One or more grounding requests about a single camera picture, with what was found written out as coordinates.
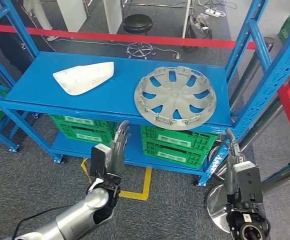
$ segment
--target metal rack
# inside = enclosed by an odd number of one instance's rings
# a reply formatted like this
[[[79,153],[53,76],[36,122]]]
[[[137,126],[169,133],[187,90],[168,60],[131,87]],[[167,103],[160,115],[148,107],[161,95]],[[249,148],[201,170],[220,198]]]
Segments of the metal rack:
[[[217,97],[214,114],[206,123],[193,129],[193,131],[224,134],[225,129],[230,128],[233,131],[236,139],[239,140],[290,74],[290,35],[272,61],[257,27],[257,21],[267,2],[267,0],[252,1],[226,67],[182,63],[184,67],[197,70],[208,77]],[[58,133],[52,145],[48,145],[23,120],[17,110],[114,122],[128,120],[131,123],[132,140],[126,147],[125,161],[126,164],[198,175],[199,186],[205,186],[211,175],[227,155],[227,149],[222,144],[214,159],[210,162],[205,160],[200,169],[143,155],[139,125],[151,124],[136,109],[133,101],[136,85],[142,77],[155,68],[177,67],[179,63],[39,52],[10,0],[0,0],[0,3],[2,6],[0,17],[7,15],[33,58],[29,69],[6,97],[0,96],[0,108],[45,150],[54,162],[60,163],[63,155],[88,158],[91,145],[67,139],[61,132]],[[256,45],[256,51],[264,74],[243,109],[231,113],[227,86],[231,82],[251,36]],[[52,73],[77,65],[110,61],[115,65],[113,77],[100,87],[79,96],[67,94],[52,76]],[[5,72],[5,69],[0,69],[0,73],[3,76]],[[231,119],[232,116],[237,116],[234,123]]]

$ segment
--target shelf surface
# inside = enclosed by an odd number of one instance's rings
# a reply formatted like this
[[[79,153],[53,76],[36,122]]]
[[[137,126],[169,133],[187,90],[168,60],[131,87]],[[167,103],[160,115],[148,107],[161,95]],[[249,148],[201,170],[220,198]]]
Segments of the shelf surface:
[[[114,62],[114,75],[100,86],[78,96],[66,93],[52,75],[74,66],[102,62]],[[214,89],[217,97],[216,109],[207,124],[232,127],[224,68],[183,62],[40,52],[2,104],[7,108],[19,110],[29,110],[30,106],[35,105],[38,106],[37,110],[39,109],[39,106],[44,107],[45,110],[54,107],[108,116],[125,116],[126,119],[143,118],[134,101],[134,90],[139,81],[156,68],[177,66],[199,71],[208,77]],[[36,112],[51,113],[39,110],[42,111]]]
[[[145,156],[143,154],[140,128],[139,125],[131,124],[131,137],[127,142],[125,151],[125,163],[140,167],[153,167],[156,169],[180,172],[186,174],[201,175],[202,169],[187,167],[177,163],[165,161],[159,158]],[[60,131],[51,146],[52,151],[57,154],[90,158],[91,150],[95,144],[84,141],[77,141],[65,137]]]

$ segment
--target black cable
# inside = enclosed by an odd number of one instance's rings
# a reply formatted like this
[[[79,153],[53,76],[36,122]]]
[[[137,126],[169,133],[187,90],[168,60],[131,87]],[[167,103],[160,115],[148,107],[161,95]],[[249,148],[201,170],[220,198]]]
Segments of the black cable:
[[[15,228],[15,230],[14,231],[14,234],[13,234],[13,237],[11,238],[11,240],[15,240],[15,238],[17,237],[17,235],[17,232],[18,232],[18,229],[20,227],[20,224],[25,222],[25,221],[27,221],[27,220],[30,220],[30,219],[33,219],[33,218],[36,218],[36,217],[38,217],[39,215],[42,215],[42,214],[45,214],[45,213],[48,213],[48,212],[51,212],[51,211],[54,211],[54,210],[58,210],[58,209],[63,209],[63,208],[68,208],[68,207],[71,207],[73,206],[72,205],[67,205],[67,206],[58,206],[58,207],[54,207],[54,208],[50,208],[50,209],[48,209],[48,210],[45,210],[45,211],[42,211],[42,212],[40,212],[40,213],[37,213],[36,215],[33,215],[33,216],[30,216],[30,217],[27,217],[27,218],[24,218],[24,219],[22,219],[20,220]]]
[[[216,1],[217,1],[218,3],[214,3],[214,5],[222,5],[222,6],[226,6],[230,9],[237,9],[237,4],[232,1],[227,1],[227,0],[216,0]]]

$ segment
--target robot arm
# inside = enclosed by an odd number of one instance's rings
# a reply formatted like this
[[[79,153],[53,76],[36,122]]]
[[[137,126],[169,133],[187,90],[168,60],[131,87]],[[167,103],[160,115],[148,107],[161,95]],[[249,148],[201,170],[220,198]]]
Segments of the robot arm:
[[[86,196],[35,231],[6,240],[79,240],[109,222],[119,200],[124,149],[130,134],[128,121],[117,129],[110,147],[98,144],[91,149],[91,175],[94,181]]]
[[[224,181],[230,234],[235,240],[266,240],[270,225],[258,206],[263,203],[260,169],[246,160],[230,130],[226,133],[230,141],[227,143],[229,155]]]

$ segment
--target white plastic part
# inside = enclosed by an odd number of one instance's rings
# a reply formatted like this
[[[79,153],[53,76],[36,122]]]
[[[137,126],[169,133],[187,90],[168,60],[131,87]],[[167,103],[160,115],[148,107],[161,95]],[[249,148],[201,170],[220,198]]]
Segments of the white plastic part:
[[[65,92],[76,96],[94,89],[114,74],[114,63],[101,62],[75,66],[53,73],[53,77]]]

